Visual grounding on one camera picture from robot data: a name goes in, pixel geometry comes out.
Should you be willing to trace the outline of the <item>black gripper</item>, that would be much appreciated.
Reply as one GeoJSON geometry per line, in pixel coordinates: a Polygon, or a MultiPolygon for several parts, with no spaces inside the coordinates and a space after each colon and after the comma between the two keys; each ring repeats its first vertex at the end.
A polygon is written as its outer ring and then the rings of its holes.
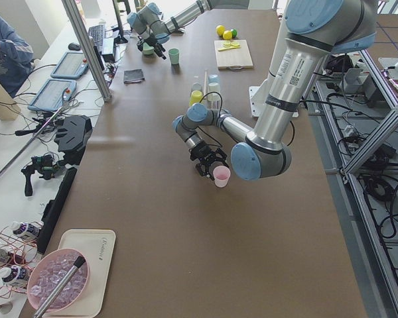
{"type": "Polygon", "coordinates": [[[199,160],[199,163],[195,165],[198,173],[205,178],[210,177],[210,166],[215,169],[218,166],[228,167],[226,162],[227,154],[219,147],[216,150],[212,150],[210,146],[202,141],[199,142],[191,151],[191,161],[199,160]]]}
{"type": "Polygon", "coordinates": [[[166,50],[163,47],[163,44],[169,40],[169,36],[170,36],[169,34],[158,34],[156,36],[150,36],[146,39],[144,39],[142,36],[138,36],[137,48],[140,52],[142,52],[144,43],[147,43],[149,46],[152,46],[154,49],[157,49],[157,56],[159,58],[166,60],[165,56],[166,50]]]}

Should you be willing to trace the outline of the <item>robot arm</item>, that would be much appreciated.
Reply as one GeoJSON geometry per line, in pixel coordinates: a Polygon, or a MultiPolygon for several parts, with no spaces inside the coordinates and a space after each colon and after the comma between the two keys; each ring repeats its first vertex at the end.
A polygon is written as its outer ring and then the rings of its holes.
{"type": "Polygon", "coordinates": [[[247,9],[248,7],[249,1],[198,0],[164,21],[160,18],[158,6],[155,3],[148,3],[137,13],[129,13],[127,22],[139,36],[138,49],[143,51],[143,44],[147,43],[158,57],[165,60],[163,44],[174,31],[185,27],[195,18],[212,9],[247,9]]]}
{"type": "Polygon", "coordinates": [[[210,148],[198,127],[215,125],[227,133],[237,142],[230,161],[243,180],[282,174],[290,166],[291,152],[281,139],[318,63],[330,54],[369,48],[376,20],[377,1],[288,1],[256,125],[249,127],[225,111],[195,103],[173,121],[173,129],[199,160],[210,156],[210,148]]]}

